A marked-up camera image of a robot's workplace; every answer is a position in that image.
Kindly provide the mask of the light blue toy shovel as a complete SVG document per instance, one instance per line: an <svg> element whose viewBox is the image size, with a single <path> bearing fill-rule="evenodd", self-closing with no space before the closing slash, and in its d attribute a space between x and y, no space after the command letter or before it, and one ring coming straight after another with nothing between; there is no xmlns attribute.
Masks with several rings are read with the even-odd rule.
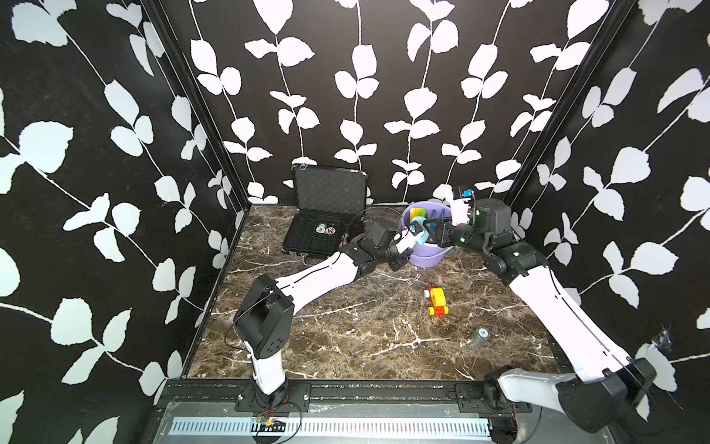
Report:
<svg viewBox="0 0 710 444"><path fill-rule="evenodd" d="M426 219L423 216L416 216L410 222L410 231L419 245L424 245L430 237L430 233L425 227L425 221Z"/></svg>

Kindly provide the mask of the green toy trowel yellow handle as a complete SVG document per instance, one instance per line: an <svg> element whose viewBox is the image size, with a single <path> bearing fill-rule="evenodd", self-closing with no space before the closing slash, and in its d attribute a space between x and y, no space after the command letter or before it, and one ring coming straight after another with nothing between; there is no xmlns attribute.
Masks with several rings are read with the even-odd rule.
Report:
<svg viewBox="0 0 710 444"><path fill-rule="evenodd" d="M425 208L413 208L412 215L415 218L427 218L427 210Z"/></svg>

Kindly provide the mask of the purple plastic bucket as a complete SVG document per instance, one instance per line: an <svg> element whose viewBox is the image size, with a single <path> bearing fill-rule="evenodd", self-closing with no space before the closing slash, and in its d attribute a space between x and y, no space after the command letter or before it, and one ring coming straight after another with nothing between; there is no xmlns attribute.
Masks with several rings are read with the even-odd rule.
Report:
<svg viewBox="0 0 710 444"><path fill-rule="evenodd" d="M410 204L403 211L402 217L399 220L399 229L405 229L410 225L410 211L416 208L425 209L428 216L434 216L435 218L451 217L451 210L449 206L444 203L438 201L416 202ZM410 263L414 266L418 266L418 268L433 268L443 260L444 256L450 250L451 247L443 248L431 242L426 242L423 245L416 244L410 256Z"/></svg>

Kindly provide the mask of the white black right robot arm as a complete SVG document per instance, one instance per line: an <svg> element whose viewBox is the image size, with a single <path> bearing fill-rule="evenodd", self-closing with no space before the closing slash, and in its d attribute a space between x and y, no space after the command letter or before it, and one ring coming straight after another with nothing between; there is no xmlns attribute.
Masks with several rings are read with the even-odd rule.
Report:
<svg viewBox="0 0 710 444"><path fill-rule="evenodd" d="M571 372L535 373L518 368L490 375L498 394L562 414L594 433L613 423L637 435L654 435L638 413L656 378L645 358L633 359L595 325L558 282L545 256L511 226L511 209L499 199L457 199L448 218L423 220L429 240L441 248L478 253L534 312L568 358Z"/></svg>

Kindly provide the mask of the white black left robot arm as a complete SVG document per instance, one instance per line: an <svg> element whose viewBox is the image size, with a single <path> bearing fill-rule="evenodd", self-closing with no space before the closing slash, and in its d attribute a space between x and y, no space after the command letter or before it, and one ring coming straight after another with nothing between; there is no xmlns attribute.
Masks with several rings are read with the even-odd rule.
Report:
<svg viewBox="0 0 710 444"><path fill-rule="evenodd" d="M266 397L285 392L287 377L281 351L290 338L293 318L316 299L347 286L387 263L394 271L406 265L413 249L428 239L419 222L400 229L379 219L365 233L322 262L296 274L255 279L233 320L253 365L253 382Z"/></svg>

